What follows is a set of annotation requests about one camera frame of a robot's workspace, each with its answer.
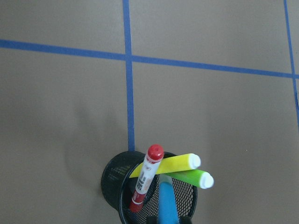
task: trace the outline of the pen holder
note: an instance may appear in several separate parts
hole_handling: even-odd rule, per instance
[[[164,158],[174,156],[165,152]],[[123,224],[146,224],[147,217],[158,216],[159,175],[155,175],[146,197],[143,208],[137,213],[129,210],[137,178],[129,178],[133,170],[143,162],[145,154],[137,151],[126,151],[116,155],[105,167],[101,188],[105,200],[118,211]],[[192,217],[197,202],[197,187],[172,179],[176,198],[178,216]]]

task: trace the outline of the yellow marker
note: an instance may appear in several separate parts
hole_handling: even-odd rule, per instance
[[[191,169],[196,169],[201,164],[200,157],[193,153],[176,155],[162,159],[160,166],[156,174],[166,174],[179,171],[186,171]],[[130,178],[138,177],[141,171],[143,163],[139,164],[138,167],[132,172]]]

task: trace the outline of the blue tape strip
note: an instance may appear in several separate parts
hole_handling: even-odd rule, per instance
[[[230,71],[230,72],[238,72],[238,73],[264,75],[264,76],[292,78],[292,74],[289,73],[246,69],[246,68],[230,67],[230,66],[216,65],[216,64],[205,64],[205,63],[178,61],[178,60],[144,57],[144,56],[132,56],[132,59],[133,62],[140,62],[140,63],[150,63],[150,64],[160,64],[160,65],[169,65],[169,66],[196,68],[196,69]]]
[[[124,54],[110,53],[110,52],[96,51],[96,50],[59,47],[59,46],[37,44],[37,43],[9,41],[9,40],[2,40],[2,39],[0,39],[0,47],[9,48],[9,49],[18,49],[18,50],[39,51],[39,52],[62,54],[62,55],[96,57],[96,58],[114,59],[114,60],[122,60],[122,61],[125,60]]]
[[[292,39],[291,39],[291,31],[290,31],[290,23],[289,23],[289,13],[288,13],[288,6],[286,0],[284,0],[285,6],[285,22],[286,22],[286,31],[288,35],[288,42],[289,42],[289,51],[290,51],[290,60],[291,60],[291,68],[292,68],[292,80],[293,80],[293,89],[294,89],[294,97],[295,97],[295,105],[296,105],[296,112],[297,112],[297,124],[298,124],[298,131],[299,131],[299,105],[298,105],[298,92],[296,86],[296,74],[295,74],[295,66],[294,66],[294,58],[293,58],[293,50],[292,50]]]
[[[129,0],[123,0],[123,24],[125,32],[125,59],[127,78],[127,111],[128,111],[128,150],[135,150],[134,134],[134,97],[133,97],[133,65],[132,65],[132,45],[130,27]]]

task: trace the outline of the vertical blue line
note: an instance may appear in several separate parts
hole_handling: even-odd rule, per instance
[[[287,31],[287,35],[288,35],[289,52],[290,52],[290,60],[291,60],[291,68],[292,68],[293,89],[294,89],[295,105],[296,105],[296,112],[297,112],[297,124],[298,124],[298,131],[299,131],[298,92],[297,92],[297,86],[296,86],[295,66],[294,66],[294,58],[293,58],[293,50],[292,50],[292,39],[291,39],[291,32],[290,32],[289,13],[288,13],[288,6],[287,6],[286,0],[284,0],[284,6],[285,6],[286,31]]]
[[[128,150],[135,150],[134,134],[134,98],[133,98],[133,65],[132,65],[132,45],[130,27],[129,0],[122,1],[123,24],[125,32],[125,59],[126,59],[126,78],[127,78],[127,112],[128,112]]]

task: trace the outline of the gray surface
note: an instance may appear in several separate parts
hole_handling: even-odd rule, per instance
[[[124,53],[120,0],[0,1],[0,39]]]
[[[133,54],[291,71],[283,1],[130,2]]]
[[[298,3],[288,0],[297,73]],[[130,7],[134,54],[291,72],[283,1]],[[4,0],[0,11],[0,39],[125,51],[121,1]],[[100,177],[128,148],[125,62],[11,49],[0,58],[0,223],[119,224]],[[193,223],[298,223],[291,79],[133,67],[136,150],[197,153],[215,178],[199,189]]]
[[[193,223],[297,223],[291,79],[140,63],[134,72],[137,148],[196,153],[215,178]]]
[[[290,32],[292,37],[292,50],[294,57],[295,72],[299,74],[299,3],[297,0],[288,0]]]
[[[117,223],[100,177],[128,148],[124,62],[0,58],[0,223]]]

